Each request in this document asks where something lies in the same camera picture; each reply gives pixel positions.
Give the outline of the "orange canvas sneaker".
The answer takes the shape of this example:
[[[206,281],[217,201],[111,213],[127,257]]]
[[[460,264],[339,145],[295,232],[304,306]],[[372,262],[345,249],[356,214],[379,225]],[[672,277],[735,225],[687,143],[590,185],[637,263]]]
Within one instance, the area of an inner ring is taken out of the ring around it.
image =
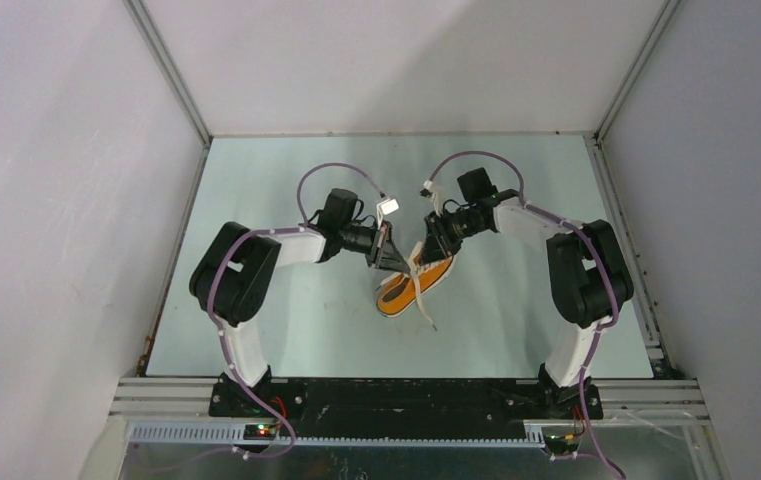
[[[397,317],[403,314],[412,304],[416,304],[425,318],[431,322],[424,305],[419,299],[434,289],[452,271],[454,257],[448,257],[436,262],[422,261],[422,246],[417,245],[409,259],[414,262],[416,278],[404,273],[394,273],[380,281],[377,287],[375,306],[385,317]]]

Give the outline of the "white shoelace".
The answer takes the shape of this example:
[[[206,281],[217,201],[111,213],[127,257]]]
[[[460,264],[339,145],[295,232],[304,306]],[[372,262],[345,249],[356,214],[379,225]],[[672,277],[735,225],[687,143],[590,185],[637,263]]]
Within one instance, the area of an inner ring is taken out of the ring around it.
[[[394,318],[404,313],[412,304],[415,304],[428,325],[437,331],[434,319],[428,313],[423,301],[424,289],[421,275],[428,268],[420,263],[420,254],[423,242],[415,243],[409,257],[409,273],[394,273],[384,278],[377,287],[375,306],[379,313],[388,318]]]

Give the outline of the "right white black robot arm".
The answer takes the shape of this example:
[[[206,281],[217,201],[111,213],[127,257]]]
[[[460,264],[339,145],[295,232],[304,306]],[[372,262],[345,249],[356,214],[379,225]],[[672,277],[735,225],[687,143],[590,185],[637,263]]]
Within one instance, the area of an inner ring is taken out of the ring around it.
[[[440,189],[427,179],[420,192],[433,204],[424,223],[420,254],[432,265],[459,253],[465,239],[492,231],[517,240],[541,240],[546,249],[553,303],[567,322],[543,364],[550,383],[537,392],[541,411],[562,418],[578,403],[573,386],[584,382],[603,330],[617,323],[634,286],[612,226],[605,220],[576,224],[523,198],[498,191],[482,168],[458,179],[465,202],[450,211]]]

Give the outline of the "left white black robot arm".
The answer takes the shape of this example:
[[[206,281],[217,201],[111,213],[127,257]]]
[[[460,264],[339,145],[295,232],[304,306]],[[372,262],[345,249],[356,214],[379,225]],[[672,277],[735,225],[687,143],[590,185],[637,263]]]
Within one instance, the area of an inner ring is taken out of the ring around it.
[[[246,415],[260,416],[272,403],[272,390],[263,383],[270,364],[255,317],[277,269],[324,263],[346,251],[363,256],[371,269],[408,272],[386,219],[398,210],[398,201],[381,195],[372,223],[359,218],[363,205],[354,192],[334,188],[321,209],[294,227],[250,229],[227,222],[193,270],[190,294],[215,325],[224,372],[239,383],[233,402]]]

